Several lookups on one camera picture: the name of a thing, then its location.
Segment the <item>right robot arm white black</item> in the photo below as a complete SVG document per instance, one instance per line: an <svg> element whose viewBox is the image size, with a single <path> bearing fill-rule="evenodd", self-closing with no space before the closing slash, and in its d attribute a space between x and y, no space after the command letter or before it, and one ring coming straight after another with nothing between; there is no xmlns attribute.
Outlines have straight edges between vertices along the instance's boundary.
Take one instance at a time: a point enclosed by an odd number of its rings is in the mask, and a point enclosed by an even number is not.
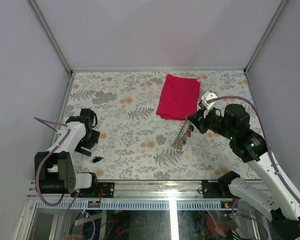
<svg viewBox="0 0 300 240"><path fill-rule="evenodd" d="M250 128L250 115L240 104L217 109L205 107L187 117L201 134L212 131L229 140L232 152L262 179L271 196L247 183L239 174L229 171L218 179L218 192L223 197L236 196L262 213L277 234L285 240L300 238L300 192L287 180L285 173L268 151L265 139Z"/></svg>

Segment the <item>small black key fob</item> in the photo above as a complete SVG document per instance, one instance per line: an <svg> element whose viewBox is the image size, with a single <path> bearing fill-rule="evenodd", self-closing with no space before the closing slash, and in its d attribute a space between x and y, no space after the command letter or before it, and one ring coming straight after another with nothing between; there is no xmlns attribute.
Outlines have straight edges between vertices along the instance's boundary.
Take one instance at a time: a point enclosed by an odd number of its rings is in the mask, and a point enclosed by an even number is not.
<svg viewBox="0 0 300 240"><path fill-rule="evenodd" d="M103 157L101 157L101 156L96 156L96 157L94 157L92 160L91 160L91 162L92 163L98 163L98 162L100 162L101 160L103 160L104 158Z"/></svg>

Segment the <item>round metal key ring disc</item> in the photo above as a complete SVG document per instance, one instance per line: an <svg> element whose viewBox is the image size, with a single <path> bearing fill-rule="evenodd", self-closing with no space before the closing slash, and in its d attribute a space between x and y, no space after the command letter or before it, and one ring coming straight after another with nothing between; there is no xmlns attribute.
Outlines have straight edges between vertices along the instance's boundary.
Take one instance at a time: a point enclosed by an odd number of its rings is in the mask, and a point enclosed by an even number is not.
<svg viewBox="0 0 300 240"><path fill-rule="evenodd" d="M187 143L187 139L191 137L194 131L194 125L191 121L186 120L180 127L178 134L176 135L173 146L177 150L182 150L183 146Z"/></svg>

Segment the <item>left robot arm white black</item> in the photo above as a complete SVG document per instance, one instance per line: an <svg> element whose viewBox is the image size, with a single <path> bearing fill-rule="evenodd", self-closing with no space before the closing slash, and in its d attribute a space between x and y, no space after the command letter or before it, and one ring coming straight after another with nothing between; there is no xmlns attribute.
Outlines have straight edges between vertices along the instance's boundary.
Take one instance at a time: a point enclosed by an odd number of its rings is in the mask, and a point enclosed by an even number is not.
<svg viewBox="0 0 300 240"><path fill-rule="evenodd" d="M77 116L70 116L63 132L46 151L34 157L35 184L39 194L72 194L80 191L80 196L95 197L100 190L98 179L92 172L75 172L72 157L80 153L90 157L91 149L98 143L100 132L97 114L83 108Z"/></svg>

